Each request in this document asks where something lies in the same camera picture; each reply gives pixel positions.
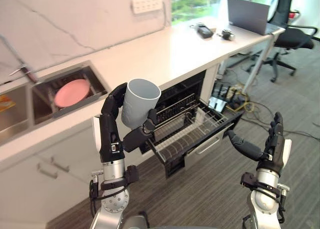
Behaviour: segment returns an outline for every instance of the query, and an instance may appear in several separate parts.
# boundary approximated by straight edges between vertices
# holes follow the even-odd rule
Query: desk
[[[103,80],[110,92],[132,78],[145,78],[154,82],[161,90],[165,90],[206,70],[201,98],[208,101],[217,69],[224,60],[258,43],[268,42],[268,46],[261,53],[246,82],[245,90],[247,90],[257,74],[259,65],[272,48],[275,39],[284,31],[284,29],[279,29],[273,37],[271,35],[259,35],[232,25],[228,25],[228,28],[235,34],[235,41],[223,40],[216,34],[212,38],[202,39],[194,29],[188,26],[167,27],[159,32],[72,59],[36,74],[41,78],[90,60],[96,68],[99,78]],[[11,83],[1,85],[0,92],[3,93],[27,82],[28,80],[22,77]],[[71,127],[76,127],[99,114],[102,104],[103,101],[97,101],[1,145],[0,169],[35,153],[28,149],[38,143]],[[16,155],[19,155],[17,159],[11,160]]]

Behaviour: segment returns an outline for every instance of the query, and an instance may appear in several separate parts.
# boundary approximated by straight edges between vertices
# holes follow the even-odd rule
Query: gray mug
[[[161,90],[151,81],[132,79],[128,82],[121,114],[121,120],[128,128],[136,129],[147,119],[150,109],[155,108]]]

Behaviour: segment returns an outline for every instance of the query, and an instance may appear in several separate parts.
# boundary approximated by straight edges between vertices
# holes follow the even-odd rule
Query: power strip
[[[134,14],[147,13],[160,10],[163,7],[163,0],[132,0]]]

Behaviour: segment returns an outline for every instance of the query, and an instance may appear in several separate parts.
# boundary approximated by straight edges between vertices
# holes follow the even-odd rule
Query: laptop
[[[279,29],[267,23],[269,6],[248,0],[227,0],[229,24],[266,35]]]

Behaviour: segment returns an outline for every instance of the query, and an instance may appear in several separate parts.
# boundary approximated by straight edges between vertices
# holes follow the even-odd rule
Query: dishwasher
[[[152,150],[164,165],[166,177],[188,169],[219,147],[243,112],[227,118],[200,99],[206,71],[161,92],[155,106],[157,124],[141,153]]]

